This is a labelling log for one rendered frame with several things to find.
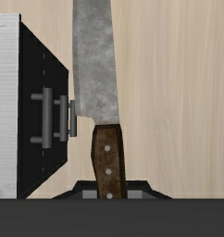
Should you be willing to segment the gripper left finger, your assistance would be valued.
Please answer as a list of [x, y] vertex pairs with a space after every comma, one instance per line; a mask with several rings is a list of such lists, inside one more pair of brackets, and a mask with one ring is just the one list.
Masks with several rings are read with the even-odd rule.
[[55, 196], [55, 199], [96, 199], [96, 181], [77, 181], [71, 190]]

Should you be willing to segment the cabinet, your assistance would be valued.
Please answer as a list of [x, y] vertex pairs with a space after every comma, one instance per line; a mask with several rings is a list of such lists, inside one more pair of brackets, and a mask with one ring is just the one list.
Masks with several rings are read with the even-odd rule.
[[68, 70], [0, 13], [0, 199], [25, 199], [68, 161]]

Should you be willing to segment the knife with brown wooden handle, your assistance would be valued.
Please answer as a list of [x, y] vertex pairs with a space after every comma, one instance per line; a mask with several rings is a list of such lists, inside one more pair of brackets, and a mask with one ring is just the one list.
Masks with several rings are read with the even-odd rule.
[[91, 157], [100, 199], [127, 197], [110, 0], [73, 0], [75, 111], [94, 122]]

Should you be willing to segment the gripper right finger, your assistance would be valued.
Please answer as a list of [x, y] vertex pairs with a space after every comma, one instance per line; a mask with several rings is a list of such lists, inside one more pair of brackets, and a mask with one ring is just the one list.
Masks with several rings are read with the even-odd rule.
[[148, 181], [127, 181], [129, 199], [170, 199], [170, 196], [154, 190]]

